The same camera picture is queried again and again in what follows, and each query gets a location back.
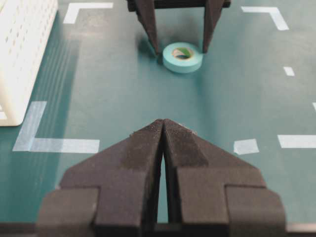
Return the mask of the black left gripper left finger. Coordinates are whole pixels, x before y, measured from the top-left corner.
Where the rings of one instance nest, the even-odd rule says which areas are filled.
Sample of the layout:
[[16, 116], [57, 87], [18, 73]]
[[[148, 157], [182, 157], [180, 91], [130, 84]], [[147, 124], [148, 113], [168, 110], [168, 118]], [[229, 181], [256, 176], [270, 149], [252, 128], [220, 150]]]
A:
[[68, 168], [42, 201], [40, 237], [140, 237], [157, 220], [163, 120]]

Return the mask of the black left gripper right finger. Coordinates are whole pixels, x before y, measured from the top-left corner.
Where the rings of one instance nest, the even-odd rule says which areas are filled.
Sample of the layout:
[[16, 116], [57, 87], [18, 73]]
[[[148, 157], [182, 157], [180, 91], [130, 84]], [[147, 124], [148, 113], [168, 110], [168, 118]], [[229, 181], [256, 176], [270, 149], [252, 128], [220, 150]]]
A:
[[258, 168], [170, 119], [163, 135], [169, 219], [184, 236], [286, 236], [280, 196]]

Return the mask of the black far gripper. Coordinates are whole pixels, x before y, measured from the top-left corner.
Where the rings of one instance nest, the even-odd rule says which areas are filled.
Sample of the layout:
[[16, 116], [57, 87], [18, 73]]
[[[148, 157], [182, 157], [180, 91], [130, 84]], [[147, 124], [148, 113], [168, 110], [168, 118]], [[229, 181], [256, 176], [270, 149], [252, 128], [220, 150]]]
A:
[[231, 0], [127, 0], [128, 11], [136, 11], [155, 54], [159, 54], [155, 9], [204, 7], [203, 53], [207, 53], [222, 8]]

